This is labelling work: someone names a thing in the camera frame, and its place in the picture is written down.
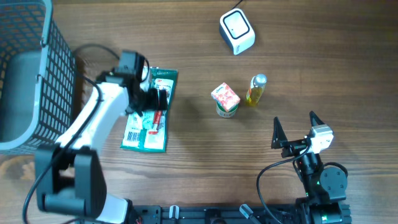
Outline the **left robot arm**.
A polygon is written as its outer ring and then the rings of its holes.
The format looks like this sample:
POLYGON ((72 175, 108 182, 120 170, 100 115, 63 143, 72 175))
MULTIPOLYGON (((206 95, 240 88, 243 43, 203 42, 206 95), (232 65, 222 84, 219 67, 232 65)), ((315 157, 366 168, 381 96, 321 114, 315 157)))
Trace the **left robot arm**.
POLYGON ((92 83, 94 92, 72 125, 35 151, 35 182, 22 210, 25 223, 33 195, 40 211, 70 215, 75 222, 139 223, 131 200, 108 193, 98 154, 122 114, 168 108, 166 92, 151 88, 149 81, 148 59, 124 50, 118 66, 92 83))

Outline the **yellow oil bottle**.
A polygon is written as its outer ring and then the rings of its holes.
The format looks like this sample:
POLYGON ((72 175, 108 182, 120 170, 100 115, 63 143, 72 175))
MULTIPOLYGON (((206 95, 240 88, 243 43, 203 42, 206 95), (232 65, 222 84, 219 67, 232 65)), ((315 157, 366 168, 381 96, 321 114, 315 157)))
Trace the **yellow oil bottle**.
POLYGON ((246 93, 246 104, 256 106, 266 88, 267 77, 265 74, 258 74, 251 79, 250 87, 246 93))

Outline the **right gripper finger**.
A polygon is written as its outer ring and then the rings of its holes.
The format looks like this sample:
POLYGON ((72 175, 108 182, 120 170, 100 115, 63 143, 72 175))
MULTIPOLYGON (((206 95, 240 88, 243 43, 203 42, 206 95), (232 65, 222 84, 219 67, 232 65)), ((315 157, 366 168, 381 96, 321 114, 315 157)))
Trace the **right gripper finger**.
POLYGON ((272 149, 280 149, 287 145, 288 139, 284 133, 282 125, 279 121, 279 118, 276 116, 274 118, 274 130, 272 135, 271 148, 272 149))
POLYGON ((314 126, 319 126, 319 125, 324 125, 325 123, 315 114, 314 111, 309 112, 310 116, 310 123, 312 127, 314 126))

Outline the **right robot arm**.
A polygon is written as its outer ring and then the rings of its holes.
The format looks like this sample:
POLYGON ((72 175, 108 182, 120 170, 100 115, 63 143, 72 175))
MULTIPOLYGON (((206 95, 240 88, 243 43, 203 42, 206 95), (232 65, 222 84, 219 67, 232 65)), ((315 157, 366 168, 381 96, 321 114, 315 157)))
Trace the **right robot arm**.
POLYGON ((282 149, 283 158, 293 159, 293 165, 306 193, 298 198, 296 206, 301 211, 302 223, 351 223, 351 211, 346 200, 348 170, 337 162, 324 163, 321 151, 330 147, 333 130, 313 111, 309 113, 311 128, 303 138, 289 141, 277 117, 271 148, 282 149))

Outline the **green 3M gloves package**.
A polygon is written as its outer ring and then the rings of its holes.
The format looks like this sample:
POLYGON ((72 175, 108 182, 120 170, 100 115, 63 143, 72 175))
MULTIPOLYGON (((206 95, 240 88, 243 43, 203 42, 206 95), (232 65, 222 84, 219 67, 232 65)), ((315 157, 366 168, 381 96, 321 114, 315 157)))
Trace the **green 3M gloves package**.
POLYGON ((178 71, 159 67, 144 68, 150 79, 141 88, 155 88, 166 92, 167 109, 144 111, 142 116, 130 114, 121 142, 121 149, 138 152, 165 152, 167 143, 167 115, 177 84, 178 71))

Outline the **green white can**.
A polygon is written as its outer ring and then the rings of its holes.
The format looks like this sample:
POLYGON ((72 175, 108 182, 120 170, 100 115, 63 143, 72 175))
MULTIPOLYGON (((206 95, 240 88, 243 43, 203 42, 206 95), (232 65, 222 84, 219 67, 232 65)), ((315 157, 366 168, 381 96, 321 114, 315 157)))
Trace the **green white can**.
POLYGON ((225 111, 224 108, 217 103, 216 104, 216 112, 223 118, 231 118, 235 115, 239 105, 235 105, 233 108, 231 108, 229 111, 225 111))

